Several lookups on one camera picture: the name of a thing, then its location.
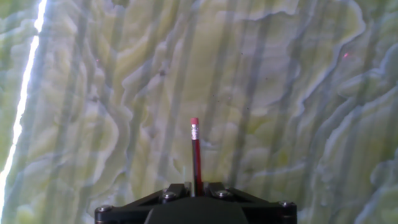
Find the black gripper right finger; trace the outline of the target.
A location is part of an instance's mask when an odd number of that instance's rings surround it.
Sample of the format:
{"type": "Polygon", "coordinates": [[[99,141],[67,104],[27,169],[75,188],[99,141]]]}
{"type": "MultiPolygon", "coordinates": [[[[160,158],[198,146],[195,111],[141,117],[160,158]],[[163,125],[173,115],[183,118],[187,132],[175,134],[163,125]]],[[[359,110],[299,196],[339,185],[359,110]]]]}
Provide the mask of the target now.
{"type": "Polygon", "coordinates": [[[233,215],[248,223],[297,224],[297,206],[291,201],[269,202],[221,182],[205,182],[203,195],[238,208],[233,215]]]}

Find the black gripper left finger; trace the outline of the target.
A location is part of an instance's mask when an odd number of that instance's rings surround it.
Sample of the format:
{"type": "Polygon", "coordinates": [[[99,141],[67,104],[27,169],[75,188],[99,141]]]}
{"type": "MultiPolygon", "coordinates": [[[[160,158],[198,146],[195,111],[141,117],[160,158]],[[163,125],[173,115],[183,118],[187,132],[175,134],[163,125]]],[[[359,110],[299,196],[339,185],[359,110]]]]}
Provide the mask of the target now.
{"type": "Polygon", "coordinates": [[[190,182],[170,184],[165,189],[121,207],[100,205],[95,209],[95,224],[144,223],[152,209],[176,200],[189,198],[191,192],[192,184],[190,182]]]}

